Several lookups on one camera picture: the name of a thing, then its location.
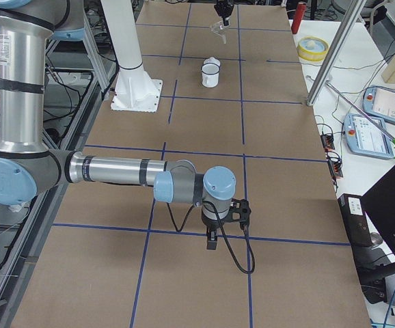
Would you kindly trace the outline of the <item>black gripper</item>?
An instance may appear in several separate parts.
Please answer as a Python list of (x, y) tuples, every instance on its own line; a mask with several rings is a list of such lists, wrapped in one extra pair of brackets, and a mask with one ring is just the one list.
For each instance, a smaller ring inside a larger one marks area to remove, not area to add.
[(234, 9), (234, 2), (231, 0), (216, 0), (214, 9), (219, 17), (223, 17), (223, 26), (230, 25), (230, 16)]

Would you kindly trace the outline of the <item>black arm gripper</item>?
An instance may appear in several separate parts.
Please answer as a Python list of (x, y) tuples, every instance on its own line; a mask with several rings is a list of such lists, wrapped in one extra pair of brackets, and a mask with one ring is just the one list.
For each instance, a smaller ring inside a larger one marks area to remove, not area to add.
[(217, 230), (224, 225), (223, 221), (212, 220), (208, 217), (202, 217), (202, 222), (206, 226), (206, 249), (216, 250), (217, 249)]

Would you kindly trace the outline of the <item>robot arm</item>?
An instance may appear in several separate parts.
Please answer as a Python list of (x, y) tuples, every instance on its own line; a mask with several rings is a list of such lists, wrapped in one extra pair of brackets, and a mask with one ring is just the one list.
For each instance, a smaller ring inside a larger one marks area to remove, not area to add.
[(159, 202), (200, 207), (207, 247), (216, 248), (232, 218), (236, 178), (228, 168), (199, 174), (189, 161), (105, 158), (44, 144), (46, 41), (84, 34), (82, 1), (0, 1), (0, 204), (81, 181), (152, 187)]

